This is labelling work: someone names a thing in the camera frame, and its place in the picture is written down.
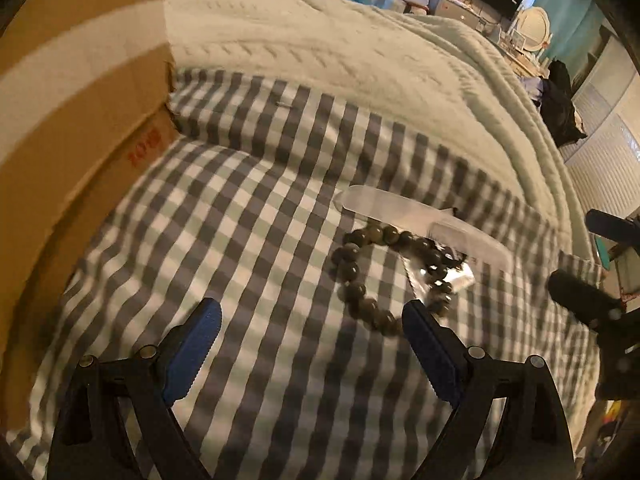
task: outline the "blue gripper pad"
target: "blue gripper pad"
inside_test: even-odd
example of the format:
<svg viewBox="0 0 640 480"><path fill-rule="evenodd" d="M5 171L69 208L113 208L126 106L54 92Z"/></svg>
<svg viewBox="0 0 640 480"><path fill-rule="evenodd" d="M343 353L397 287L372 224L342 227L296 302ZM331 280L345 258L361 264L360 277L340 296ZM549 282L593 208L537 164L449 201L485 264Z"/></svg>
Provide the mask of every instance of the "blue gripper pad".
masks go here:
<svg viewBox="0 0 640 480"><path fill-rule="evenodd" d="M402 310L402 330L438 398L456 408L463 393L456 364L424 316L431 314L420 300L407 302Z"/></svg>
<svg viewBox="0 0 640 480"><path fill-rule="evenodd" d="M220 304L205 298L183 325L172 328L165 336L167 344L161 344L160 349L167 358L161 367L164 370L162 398L167 406L173 406L189 393L221 326Z"/></svg>

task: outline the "bed cover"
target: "bed cover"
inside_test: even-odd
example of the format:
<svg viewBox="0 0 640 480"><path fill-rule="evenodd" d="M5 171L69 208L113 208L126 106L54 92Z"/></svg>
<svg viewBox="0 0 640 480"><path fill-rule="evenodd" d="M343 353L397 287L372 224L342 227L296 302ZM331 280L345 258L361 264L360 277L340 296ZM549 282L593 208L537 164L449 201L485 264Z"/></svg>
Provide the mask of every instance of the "bed cover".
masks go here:
<svg viewBox="0 0 640 480"><path fill-rule="evenodd" d="M450 410L407 342L371 332L337 297L330 253L364 225L334 201L351 184L455 206L514 254L509 272L479 269L444 323L495 358L542 355L577 442L597 347L545 281L563 268L597 283L600 267L551 137L493 47L450 20L418 24L345 0L168 0L166 16L177 64L169 106L183 137L106 219L65 292L30 424L7 434L34 478L79 357L157 343L204 296L222 305L221 334L174 413L214 478L409 478ZM327 30L305 30L311 18ZM298 40L273 30L296 20ZM215 22L218 38L204 38ZM419 84L382 65L375 81L358 79L372 49L411 64L385 41L348 38L369 34L366 23L411 44ZM302 48L305 34L317 37ZM349 58L344 43L358 41ZM367 290L399 314L413 297L402 262L368 250ZM470 478L501 408L494 402ZM127 429L156 478L130 412Z"/></svg>

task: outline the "cardboard box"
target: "cardboard box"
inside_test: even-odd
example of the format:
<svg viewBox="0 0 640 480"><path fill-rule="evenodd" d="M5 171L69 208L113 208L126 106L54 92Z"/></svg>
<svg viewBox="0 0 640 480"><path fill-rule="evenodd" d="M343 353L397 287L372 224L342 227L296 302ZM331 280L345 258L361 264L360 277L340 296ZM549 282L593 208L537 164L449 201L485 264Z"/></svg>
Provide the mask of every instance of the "cardboard box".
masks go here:
<svg viewBox="0 0 640 480"><path fill-rule="evenodd" d="M60 295L175 139L162 0L27 0L0 37L0 424L24 425Z"/></svg>

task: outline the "checkered fabric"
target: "checkered fabric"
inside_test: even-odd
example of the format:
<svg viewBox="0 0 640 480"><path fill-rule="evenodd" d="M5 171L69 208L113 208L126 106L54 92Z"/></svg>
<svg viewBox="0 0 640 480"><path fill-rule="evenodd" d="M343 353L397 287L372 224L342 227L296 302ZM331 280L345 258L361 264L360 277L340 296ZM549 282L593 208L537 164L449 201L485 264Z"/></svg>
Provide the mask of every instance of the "checkered fabric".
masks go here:
<svg viewBox="0 0 640 480"><path fill-rule="evenodd" d="M213 478L410 478L450 411L408 343L370 331L338 298L330 254L364 224L334 202L352 184L454 206L513 252L511 272L481 268L446 323L494 358L542 355L571 417L597 350L545 280L560 266L596 283L599 267L561 253L539 213L428 134L303 86L181 70L170 108L184 137L92 241L64 295L30 427L9 438L36 478L80 356L156 344L204 296L220 301L222 330L174 413ZM412 298L401 259L367 251L368 294L399 313ZM494 402L470 478L501 408Z"/></svg>

